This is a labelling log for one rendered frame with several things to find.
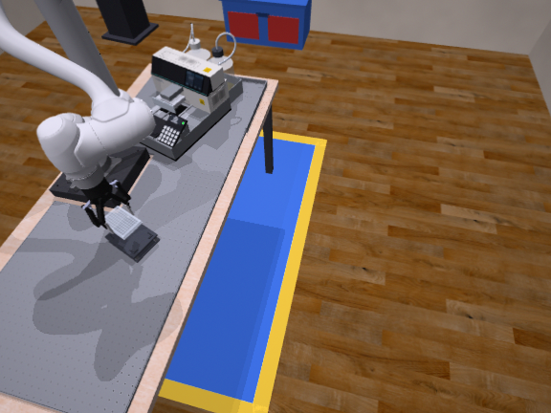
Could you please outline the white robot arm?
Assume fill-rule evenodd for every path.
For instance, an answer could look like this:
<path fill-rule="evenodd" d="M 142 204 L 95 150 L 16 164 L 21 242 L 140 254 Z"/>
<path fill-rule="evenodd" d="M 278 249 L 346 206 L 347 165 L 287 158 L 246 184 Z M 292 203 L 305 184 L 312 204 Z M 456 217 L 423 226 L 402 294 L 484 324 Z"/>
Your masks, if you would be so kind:
<path fill-rule="evenodd" d="M 0 48 L 76 85 L 91 98 L 91 118 L 64 113 L 44 120 L 36 130 L 48 159 L 66 175 L 67 182 L 72 182 L 71 190 L 90 189 L 104 177 L 107 180 L 123 163 L 121 158 L 108 156 L 145 140 L 156 123 L 144 101 L 132 99 L 117 87 L 73 0 L 34 2 L 70 60 L 19 33 L 11 25 L 1 0 Z"/>

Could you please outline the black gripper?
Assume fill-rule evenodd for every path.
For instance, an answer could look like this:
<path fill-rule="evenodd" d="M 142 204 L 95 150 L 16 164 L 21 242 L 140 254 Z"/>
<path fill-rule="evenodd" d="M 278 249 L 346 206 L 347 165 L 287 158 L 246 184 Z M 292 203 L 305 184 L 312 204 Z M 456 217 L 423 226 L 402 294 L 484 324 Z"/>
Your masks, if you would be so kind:
<path fill-rule="evenodd" d="M 110 226 L 105 222 L 105 215 L 104 215 L 104 204 L 106 203 L 106 201 L 108 201 L 109 199 L 115 199 L 119 202 L 122 203 L 122 205 L 124 206 L 124 208 L 126 209 L 127 212 L 129 212 L 130 214 L 132 214 L 133 216 L 135 215 L 133 213 L 133 211 L 131 210 L 131 207 L 128 203 L 128 200 L 131 200 L 131 197 L 128 195 L 128 193 L 121 187 L 121 183 L 117 180 L 113 180 L 112 183 L 110 184 L 110 188 L 108 190 L 108 182 L 106 181 L 105 178 L 103 178 L 102 182 L 100 184 L 98 184 L 97 186 L 93 187 L 93 188 L 90 188 L 90 189 L 82 189 L 81 191 L 85 194 L 85 196 L 87 197 L 87 204 L 86 205 L 82 205 L 81 208 L 83 208 L 86 213 L 88 214 L 91 222 L 96 226 L 96 227 L 100 227 L 100 225 L 102 225 L 104 228 L 106 228 L 109 232 L 111 232 L 112 234 L 114 234 L 115 232 L 110 228 Z M 123 198 L 115 195 L 112 193 L 112 189 L 116 188 L 120 194 L 123 196 Z M 106 193 L 106 191 L 108 190 L 108 192 Z M 105 195 L 103 195 L 105 194 Z M 103 195 L 103 196 L 102 196 Z M 99 196 L 102 196 L 99 198 Z M 125 196 L 125 197 L 124 197 Z M 104 200 L 103 200 L 104 199 Z M 92 210 L 92 207 L 91 205 L 95 205 L 96 206 L 96 211 L 97 211 L 97 216 L 98 218 L 96 217 L 94 211 Z M 88 211 L 88 212 L 87 212 Z"/>

